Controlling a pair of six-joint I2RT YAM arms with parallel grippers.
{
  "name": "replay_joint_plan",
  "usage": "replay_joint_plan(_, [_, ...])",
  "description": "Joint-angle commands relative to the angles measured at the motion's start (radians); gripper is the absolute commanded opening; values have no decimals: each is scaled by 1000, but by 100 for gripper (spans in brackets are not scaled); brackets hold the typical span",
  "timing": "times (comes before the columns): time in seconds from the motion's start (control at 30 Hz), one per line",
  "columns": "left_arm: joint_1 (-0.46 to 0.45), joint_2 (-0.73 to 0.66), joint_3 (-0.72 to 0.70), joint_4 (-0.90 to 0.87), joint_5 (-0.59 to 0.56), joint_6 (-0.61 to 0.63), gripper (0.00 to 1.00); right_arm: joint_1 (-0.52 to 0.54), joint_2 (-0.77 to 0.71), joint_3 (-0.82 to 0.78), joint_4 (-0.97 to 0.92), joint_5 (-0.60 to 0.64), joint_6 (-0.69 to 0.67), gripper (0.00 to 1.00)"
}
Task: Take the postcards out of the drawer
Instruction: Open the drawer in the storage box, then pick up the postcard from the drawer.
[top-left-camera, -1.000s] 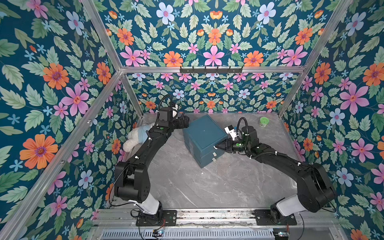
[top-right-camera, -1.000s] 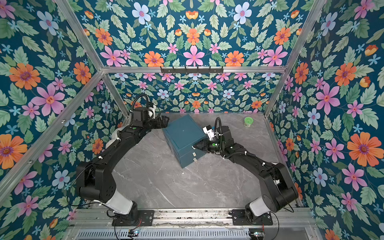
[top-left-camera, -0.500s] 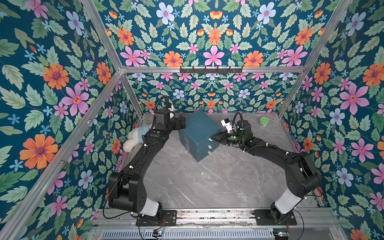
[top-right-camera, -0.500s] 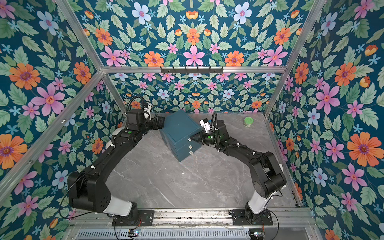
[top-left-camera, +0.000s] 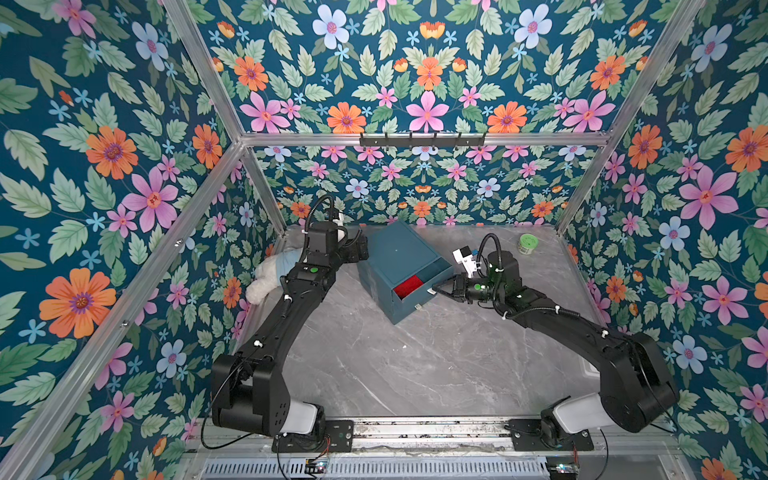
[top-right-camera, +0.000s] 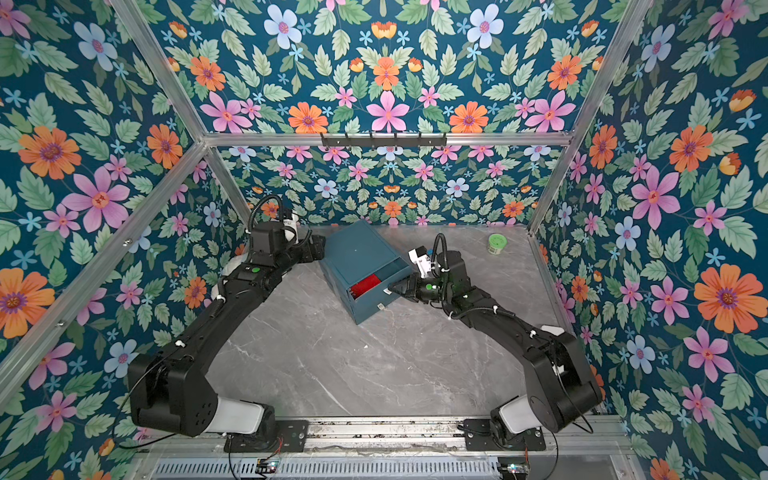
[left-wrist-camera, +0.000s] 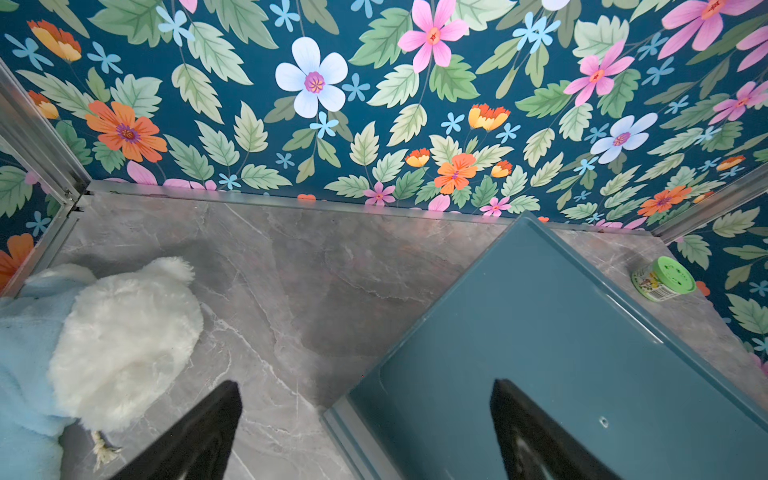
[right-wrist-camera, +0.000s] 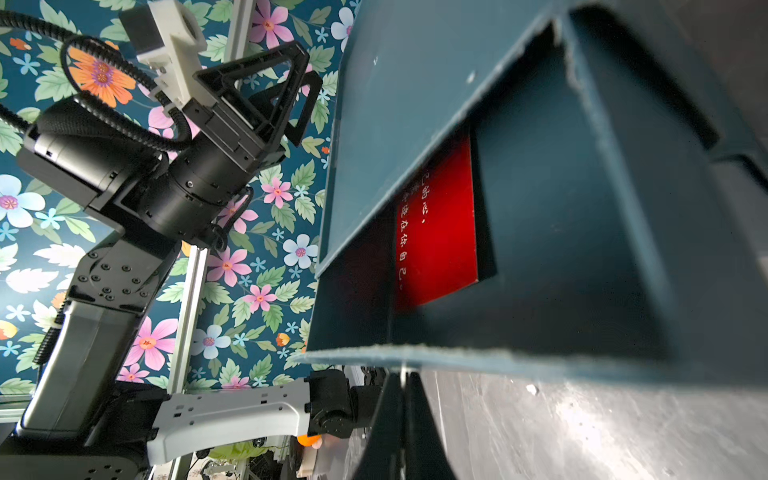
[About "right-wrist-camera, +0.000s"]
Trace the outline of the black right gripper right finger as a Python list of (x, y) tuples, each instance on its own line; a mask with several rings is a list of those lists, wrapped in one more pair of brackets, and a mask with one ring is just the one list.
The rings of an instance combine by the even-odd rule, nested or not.
[(423, 382), (416, 372), (406, 375), (404, 413), (405, 478), (455, 480)]

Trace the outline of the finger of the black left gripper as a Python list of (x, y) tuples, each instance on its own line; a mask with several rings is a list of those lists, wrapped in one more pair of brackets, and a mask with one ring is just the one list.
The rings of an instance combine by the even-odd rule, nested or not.
[(323, 81), (317, 72), (309, 71), (304, 74), (299, 87), (291, 90), (287, 87), (287, 83), (287, 79), (283, 79), (281, 82), (254, 93), (248, 100), (258, 110), (269, 116), (283, 97), (293, 93), (290, 97), (292, 103), (287, 108), (286, 113), (281, 113), (281, 116), (286, 118), (283, 135), (294, 146), (299, 146), (305, 136)]
[(309, 72), (309, 53), (297, 41), (291, 41), (254, 55), (202, 70), (200, 83), (213, 95), (226, 113), (232, 113), (244, 124), (245, 131), (266, 144), (279, 143), (283, 135), (286, 113), (292, 103), (289, 93), (269, 116), (253, 106), (248, 98), (283, 79), (291, 90), (299, 87)]

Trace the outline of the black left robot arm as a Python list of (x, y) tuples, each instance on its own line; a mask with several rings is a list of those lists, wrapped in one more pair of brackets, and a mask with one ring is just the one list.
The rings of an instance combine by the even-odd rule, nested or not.
[(23, 137), (19, 166), (73, 200), (112, 233), (78, 263), (35, 361), (40, 378), (1, 446), (5, 479), (144, 479), (153, 466), (206, 448), (269, 436), (346, 438), (373, 422), (377, 386), (353, 387), (339, 370), (284, 385), (169, 394), (118, 374), (183, 243), (223, 250), (247, 206), (251, 179), (299, 144), (322, 87), (298, 42), (203, 68), (194, 15), (156, 1), (120, 16), (137, 59), (102, 40), (3, 11), (5, 28), (58, 41), (143, 85), (177, 128), (166, 138), (99, 97), (78, 91), (34, 122), (2, 119)]

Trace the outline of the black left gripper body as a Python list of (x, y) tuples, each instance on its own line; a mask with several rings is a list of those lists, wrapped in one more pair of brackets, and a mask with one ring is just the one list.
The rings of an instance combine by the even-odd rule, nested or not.
[(274, 89), (230, 92), (210, 105), (191, 99), (182, 112), (199, 129), (179, 158), (186, 180), (249, 180), (286, 157), (288, 101)]

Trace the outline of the red postcard white text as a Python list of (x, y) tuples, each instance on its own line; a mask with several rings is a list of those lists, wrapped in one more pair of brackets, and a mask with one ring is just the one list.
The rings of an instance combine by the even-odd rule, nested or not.
[(413, 309), (479, 280), (470, 137), (438, 152), (405, 190), (396, 218), (395, 308)]

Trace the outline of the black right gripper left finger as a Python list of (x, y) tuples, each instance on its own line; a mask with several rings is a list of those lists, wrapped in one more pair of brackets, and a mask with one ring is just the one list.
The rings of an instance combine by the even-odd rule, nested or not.
[(389, 374), (379, 397), (368, 444), (352, 479), (400, 478), (403, 420), (400, 375)]

